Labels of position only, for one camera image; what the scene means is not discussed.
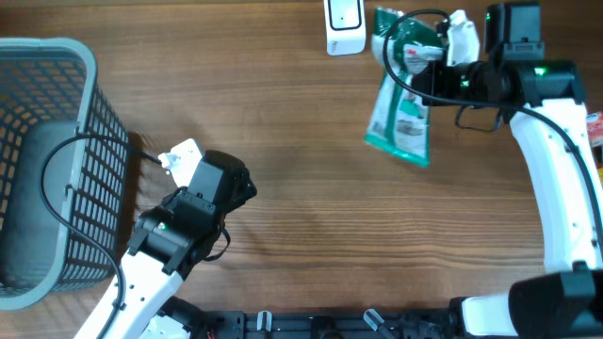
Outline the green 3M gloves packet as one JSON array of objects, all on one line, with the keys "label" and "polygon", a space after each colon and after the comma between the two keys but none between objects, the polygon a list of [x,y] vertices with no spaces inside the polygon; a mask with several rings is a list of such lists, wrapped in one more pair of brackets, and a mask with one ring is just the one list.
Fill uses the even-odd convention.
[{"label": "green 3M gloves packet", "polygon": [[[410,84],[430,61],[443,55],[443,43],[433,28],[413,18],[401,23],[385,40],[390,26],[402,15],[391,8],[375,8],[371,52],[379,64],[387,58],[396,76]],[[431,163],[430,109],[422,104],[421,97],[384,73],[364,141],[399,159],[427,167]]]}]

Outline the small red tissue box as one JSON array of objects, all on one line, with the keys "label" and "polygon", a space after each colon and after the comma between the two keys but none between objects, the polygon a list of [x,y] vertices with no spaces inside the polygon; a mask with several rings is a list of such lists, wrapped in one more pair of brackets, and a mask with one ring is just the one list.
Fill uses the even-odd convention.
[{"label": "small red tissue box", "polygon": [[601,111],[588,114],[586,117],[590,146],[599,147],[603,143],[603,113]]}]

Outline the yellow red sauce bottle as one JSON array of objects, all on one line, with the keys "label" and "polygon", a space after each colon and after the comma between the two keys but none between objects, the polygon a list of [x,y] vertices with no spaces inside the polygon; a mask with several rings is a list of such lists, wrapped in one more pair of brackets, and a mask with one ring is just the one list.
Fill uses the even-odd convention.
[{"label": "yellow red sauce bottle", "polygon": [[596,169],[597,169],[598,177],[599,177],[599,180],[600,180],[601,185],[602,185],[603,184],[603,164],[600,163],[600,162],[598,162],[598,161],[595,161],[595,164],[596,164]]}]

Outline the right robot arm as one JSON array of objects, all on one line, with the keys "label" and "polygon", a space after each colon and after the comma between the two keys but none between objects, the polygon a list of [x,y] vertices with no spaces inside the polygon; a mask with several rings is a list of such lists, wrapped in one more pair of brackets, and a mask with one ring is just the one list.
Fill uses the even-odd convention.
[{"label": "right robot arm", "polygon": [[459,338],[579,338],[602,332],[602,187],[585,94],[570,60],[549,60],[535,2],[490,6],[478,34],[462,11],[436,27],[447,46],[413,80],[427,105],[492,107],[527,163],[545,274],[503,293],[454,299]]}]

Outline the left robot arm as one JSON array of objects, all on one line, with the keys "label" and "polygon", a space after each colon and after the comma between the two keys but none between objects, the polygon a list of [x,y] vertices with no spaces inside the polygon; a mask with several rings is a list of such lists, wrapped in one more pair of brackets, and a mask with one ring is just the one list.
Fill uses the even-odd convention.
[{"label": "left robot arm", "polygon": [[226,216],[257,190],[238,158],[210,150],[184,186],[142,213],[121,274],[77,333],[79,338],[204,338],[204,313],[175,297],[191,270],[219,256]]}]

